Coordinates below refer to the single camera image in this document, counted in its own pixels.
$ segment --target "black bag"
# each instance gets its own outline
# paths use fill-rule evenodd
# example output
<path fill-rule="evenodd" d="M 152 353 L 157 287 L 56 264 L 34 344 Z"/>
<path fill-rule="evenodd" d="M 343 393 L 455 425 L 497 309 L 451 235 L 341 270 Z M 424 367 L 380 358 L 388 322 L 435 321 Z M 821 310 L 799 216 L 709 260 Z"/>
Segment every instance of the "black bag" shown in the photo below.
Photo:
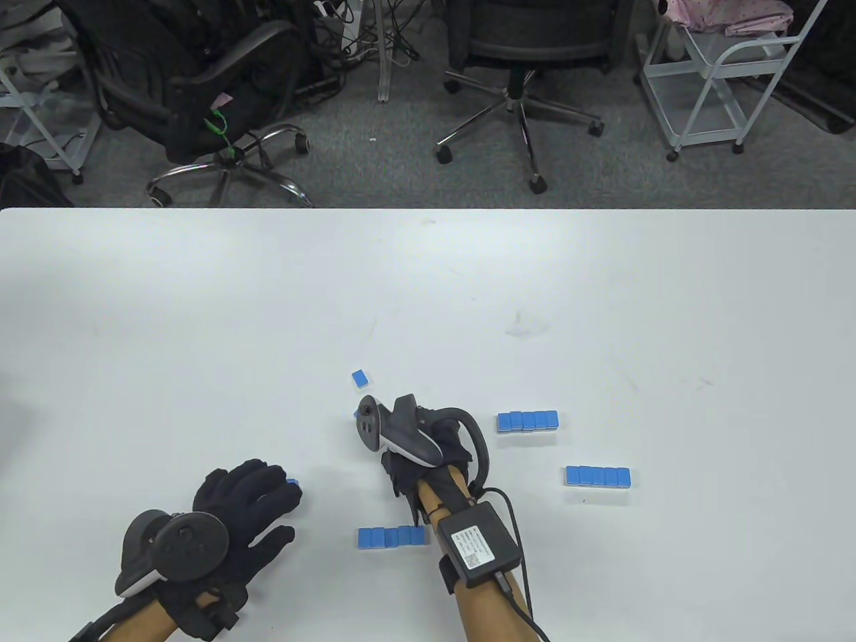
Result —
<path fill-rule="evenodd" d="M 45 160 L 26 147 L 0 143 L 0 210 L 7 207 L 74 207 Z"/>

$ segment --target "mannequin arm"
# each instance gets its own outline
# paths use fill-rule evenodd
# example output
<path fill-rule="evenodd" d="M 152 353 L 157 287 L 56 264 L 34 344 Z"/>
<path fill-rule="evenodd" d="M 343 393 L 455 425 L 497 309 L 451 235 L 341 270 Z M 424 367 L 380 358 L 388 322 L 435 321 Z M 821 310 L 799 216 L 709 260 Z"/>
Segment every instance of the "mannequin arm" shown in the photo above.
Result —
<path fill-rule="evenodd" d="M 205 607 L 216 601 L 216 597 L 206 593 L 196 603 Z M 165 642 L 177 630 L 178 625 L 163 610 L 160 602 L 152 602 L 134 617 L 111 628 L 103 642 Z"/>
<path fill-rule="evenodd" d="M 449 467 L 449 470 L 452 473 L 452 479 L 469 497 L 467 482 L 461 472 L 455 467 Z M 425 512 L 430 516 L 431 526 L 436 531 L 437 523 L 449 517 L 451 513 L 446 508 L 438 508 L 440 498 L 425 481 L 419 481 L 419 499 L 422 500 Z M 514 590 L 514 600 L 528 614 L 526 600 L 520 593 L 520 587 L 514 576 L 507 573 L 506 579 Z M 458 612 L 461 614 L 467 642 L 538 642 L 537 634 L 514 612 L 494 582 L 489 581 L 474 588 L 467 588 L 463 580 L 458 580 L 455 584 L 455 599 L 458 602 Z"/>

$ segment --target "black strap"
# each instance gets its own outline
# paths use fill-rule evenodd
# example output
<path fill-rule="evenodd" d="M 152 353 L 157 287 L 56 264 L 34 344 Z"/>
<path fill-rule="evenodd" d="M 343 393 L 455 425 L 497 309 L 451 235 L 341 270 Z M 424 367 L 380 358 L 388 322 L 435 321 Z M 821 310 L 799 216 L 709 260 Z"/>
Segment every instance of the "black strap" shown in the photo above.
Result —
<path fill-rule="evenodd" d="M 446 585 L 446 590 L 449 595 L 455 593 L 455 584 L 461 579 L 458 572 L 455 570 L 455 565 L 448 555 L 440 558 L 440 574 L 443 576 L 443 583 Z"/>
<path fill-rule="evenodd" d="M 469 498 L 464 495 L 452 478 L 452 472 L 448 466 L 432 468 L 423 479 L 431 487 L 431 490 L 437 493 L 440 502 L 450 513 L 459 513 L 472 506 Z"/>
<path fill-rule="evenodd" d="M 161 602 L 167 615 L 191 638 L 211 642 L 222 630 L 231 630 L 238 622 L 238 611 L 247 603 L 245 586 L 224 586 L 219 591 L 212 589 L 220 599 L 201 609 L 196 601 L 191 603 Z"/>

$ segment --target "white shelf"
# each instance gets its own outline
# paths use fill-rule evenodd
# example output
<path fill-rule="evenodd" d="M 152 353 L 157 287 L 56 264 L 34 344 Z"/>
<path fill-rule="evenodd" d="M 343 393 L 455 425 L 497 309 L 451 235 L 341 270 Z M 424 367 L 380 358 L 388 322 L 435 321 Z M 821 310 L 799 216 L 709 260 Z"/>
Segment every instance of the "white shelf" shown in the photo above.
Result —
<path fill-rule="evenodd" d="M 746 126 L 746 116 L 728 82 L 712 82 L 712 90 L 705 97 L 689 133 L 684 137 L 684 146 L 736 140 Z M 702 91 L 704 79 L 695 73 L 652 78 L 643 74 L 642 86 L 654 105 L 669 145 L 676 147 Z"/>
<path fill-rule="evenodd" d="M 693 33 L 680 27 L 681 40 L 702 78 L 743 78 L 774 74 L 782 65 L 794 38 L 774 33 L 755 38 L 727 38 L 721 33 Z"/>

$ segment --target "label sticker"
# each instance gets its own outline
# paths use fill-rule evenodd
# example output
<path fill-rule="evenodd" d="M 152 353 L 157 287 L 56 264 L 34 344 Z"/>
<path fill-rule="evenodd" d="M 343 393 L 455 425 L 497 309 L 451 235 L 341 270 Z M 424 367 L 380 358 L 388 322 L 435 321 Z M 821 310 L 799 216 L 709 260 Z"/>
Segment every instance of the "label sticker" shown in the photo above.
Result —
<path fill-rule="evenodd" d="M 493 562 L 496 559 L 493 551 L 490 550 L 487 542 L 482 537 L 478 526 L 470 526 L 463 531 L 453 533 L 452 543 L 461 554 L 464 564 L 467 565 L 467 569 L 470 571 L 488 562 Z"/>

